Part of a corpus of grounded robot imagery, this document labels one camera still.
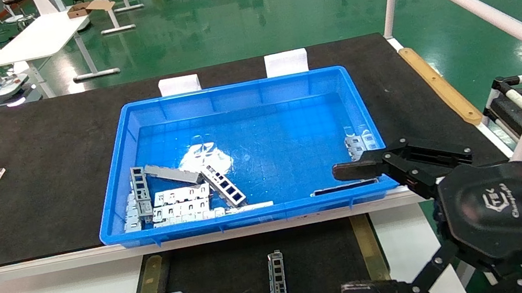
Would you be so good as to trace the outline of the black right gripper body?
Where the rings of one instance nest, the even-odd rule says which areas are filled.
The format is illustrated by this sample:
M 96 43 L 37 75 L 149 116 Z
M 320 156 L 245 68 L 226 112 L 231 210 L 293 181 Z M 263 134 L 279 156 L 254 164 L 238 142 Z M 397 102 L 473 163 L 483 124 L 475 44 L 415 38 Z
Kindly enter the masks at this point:
M 477 268 L 522 265 L 522 161 L 461 164 L 436 187 L 446 236 Z

